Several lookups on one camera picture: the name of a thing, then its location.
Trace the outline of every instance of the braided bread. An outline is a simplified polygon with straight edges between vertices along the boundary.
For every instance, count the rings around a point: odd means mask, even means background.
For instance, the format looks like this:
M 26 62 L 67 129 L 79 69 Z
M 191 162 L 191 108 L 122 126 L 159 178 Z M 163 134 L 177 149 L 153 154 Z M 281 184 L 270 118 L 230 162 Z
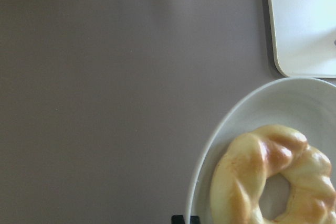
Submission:
M 259 199 L 266 179 L 282 174 L 291 184 L 286 211 L 270 221 Z M 266 125 L 238 136 L 218 162 L 210 188 L 214 224 L 335 224 L 331 164 L 300 132 Z

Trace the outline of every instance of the tabletop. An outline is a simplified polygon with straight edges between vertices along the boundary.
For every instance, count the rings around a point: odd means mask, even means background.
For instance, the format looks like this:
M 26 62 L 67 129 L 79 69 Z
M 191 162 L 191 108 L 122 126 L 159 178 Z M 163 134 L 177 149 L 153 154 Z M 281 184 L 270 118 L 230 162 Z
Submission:
M 170 223 L 219 121 L 284 78 L 267 0 L 0 4 L 3 224 Z

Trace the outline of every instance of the white tray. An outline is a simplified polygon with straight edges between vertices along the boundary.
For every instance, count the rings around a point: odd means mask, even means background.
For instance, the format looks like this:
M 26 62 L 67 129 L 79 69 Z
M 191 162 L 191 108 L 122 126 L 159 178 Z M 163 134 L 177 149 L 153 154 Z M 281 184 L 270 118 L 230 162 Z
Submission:
M 284 76 L 336 78 L 336 0 L 268 0 L 274 60 Z
M 328 82 L 282 78 L 260 87 L 238 102 L 214 131 L 196 164 L 186 203 L 186 224 L 189 224 L 187 216 L 190 215 L 199 216 L 202 224 L 213 223 L 208 196 L 217 162 L 236 136 L 265 124 L 279 123 L 301 131 L 310 145 L 330 159 L 333 164 L 331 181 L 336 186 L 335 101 L 336 86 Z M 266 184 L 264 194 L 269 197 L 260 200 L 266 218 L 275 217 L 285 209 L 289 192 L 288 185 L 280 176 L 269 181 L 273 190 Z

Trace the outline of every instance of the gray surface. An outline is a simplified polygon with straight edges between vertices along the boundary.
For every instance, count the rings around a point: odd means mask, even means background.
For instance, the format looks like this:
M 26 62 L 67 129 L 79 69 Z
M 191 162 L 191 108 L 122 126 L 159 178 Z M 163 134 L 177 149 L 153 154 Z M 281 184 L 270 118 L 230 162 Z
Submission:
M 3 224 L 170 223 L 220 119 L 282 78 L 266 0 L 0 4 Z

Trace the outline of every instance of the golden brown pastry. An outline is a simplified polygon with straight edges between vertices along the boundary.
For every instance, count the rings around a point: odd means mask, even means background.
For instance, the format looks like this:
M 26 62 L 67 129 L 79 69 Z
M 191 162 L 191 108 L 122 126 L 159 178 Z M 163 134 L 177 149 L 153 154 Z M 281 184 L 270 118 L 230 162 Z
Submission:
M 291 184 L 286 211 L 262 217 L 266 179 L 281 173 Z M 335 224 L 331 164 L 300 132 L 266 125 L 234 139 L 218 162 L 210 188 L 214 224 Z

